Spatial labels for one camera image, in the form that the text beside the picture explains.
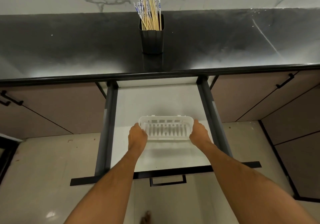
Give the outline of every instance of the basket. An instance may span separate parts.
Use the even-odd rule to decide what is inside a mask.
[[[189,116],[143,116],[139,119],[141,129],[148,140],[189,140],[193,118]]]

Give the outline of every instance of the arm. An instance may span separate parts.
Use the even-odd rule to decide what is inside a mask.
[[[134,168],[147,143],[147,134],[136,123],[129,132],[128,151],[82,198],[65,224],[123,223]]]
[[[317,223],[298,202],[270,179],[220,151],[197,120],[194,121],[190,140],[209,159],[240,224]]]

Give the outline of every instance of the bare foot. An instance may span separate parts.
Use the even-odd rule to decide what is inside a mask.
[[[140,224],[151,224],[151,212],[147,211],[144,217],[141,218]]]

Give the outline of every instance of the black plastic cup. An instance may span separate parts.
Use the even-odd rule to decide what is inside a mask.
[[[146,54],[161,54],[163,52],[163,33],[165,29],[165,19],[163,14],[161,14],[161,28],[162,30],[142,30],[141,20],[139,23],[141,42],[142,42],[142,52]]]

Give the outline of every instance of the drawer handle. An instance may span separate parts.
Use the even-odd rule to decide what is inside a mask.
[[[0,100],[0,104],[4,105],[4,106],[9,106],[11,102],[10,101],[7,101],[7,102],[3,102]]]
[[[10,100],[11,102],[13,102],[13,103],[15,103],[15,104],[17,104],[17,105],[19,105],[19,106],[21,106],[21,105],[23,104],[23,101],[14,100],[13,98],[7,96],[6,93],[7,93],[6,90],[2,90],[2,92],[0,93],[0,95],[1,95],[2,97],[4,97],[5,99],[8,99],[8,100]]]
[[[185,175],[182,175],[182,181],[177,181],[177,182],[169,182],[169,183],[160,183],[160,184],[154,184],[152,181],[152,178],[150,178],[150,187],[153,186],[164,186],[164,185],[173,185],[173,184],[186,184],[187,183],[187,179]]]
[[[282,88],[284,85],[286,85],[288,82],[290,82],[292,79],[294,79],[294,75],[292,73],[289,73],[290,78],[288,78],[284,83],[281,85],[277,84],[277,88]]]

